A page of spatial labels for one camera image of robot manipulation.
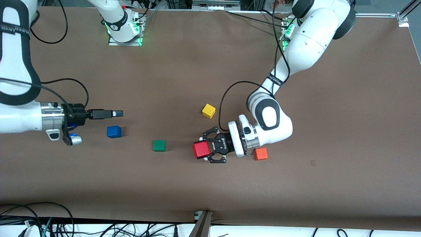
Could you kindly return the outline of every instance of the teal cable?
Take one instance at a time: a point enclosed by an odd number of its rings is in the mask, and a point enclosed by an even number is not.
[[[47,225],[45,226],[45,230],[43,232],[43,237],[46,237],[46,235],[47,235],[47,229],[48,229],[48,226],[50,225],[51,219],[52,219],[52,217],[50,217],[50,219],[47,222]]]

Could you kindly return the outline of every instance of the green cube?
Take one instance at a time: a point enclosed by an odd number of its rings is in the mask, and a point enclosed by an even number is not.
[[[154,140],[154,151],[164,152],[167,148],[165,140]]]

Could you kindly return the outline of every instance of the blue cube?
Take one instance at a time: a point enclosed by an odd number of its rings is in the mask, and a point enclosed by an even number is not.
[[[107,128],[107,137],[109,138],[119,138],[121,137],[121,127],[119,126],[110,126]]]

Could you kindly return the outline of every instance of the gray floor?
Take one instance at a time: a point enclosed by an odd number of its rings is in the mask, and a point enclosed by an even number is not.
[[[47,0],[47,5],[58,5],[57,0]],[[64,6],[92,7],[87,0],[61,0]],[[397,13],[411,0],[357,0],[358,13]],[[409,29],[417,52],[421,52],[421,6],[408,16]]]

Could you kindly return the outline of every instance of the white robot link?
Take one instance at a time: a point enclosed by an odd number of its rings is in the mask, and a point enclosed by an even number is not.
[[[313,66],[332,39],[340,39],[351,30],[356,17],[354,4],[347,0],[294,0],[293,15],[295,29],[284,52],[285,60],[281,58],[261,87],[248,96],[247,109],[257,123],[250,124],[242,114],[238,117],[238,122],[228,123],[228,133],[220,133],[217,127],[205,132],[199,141],[210,142],[207,135],[217,133],[217,140],[212,141],[216,150],[209,155],[197,157],[198,159],[225,163],[229,152],[235,151],[237,157],[242,157],[248,149],[276,143],[292,135],[291,119],[268,91],[275,94],[290,75]],[[212,159],[216,153],[223,157],[220,160]]]
[[[116,41],[126,42],[139,34],[138,13],[123,10],[118,0],[89,1],[100,11]],[[35,101],[42,88],[29,48],[29,28],[36,10],[37,0],[0,1],[0,133],[45,130],[50,140],[59,140],[61,130],[67,145],[78,145],[82,138],[69,131],[84,125],[86,119],[121,117],[123,111]]]

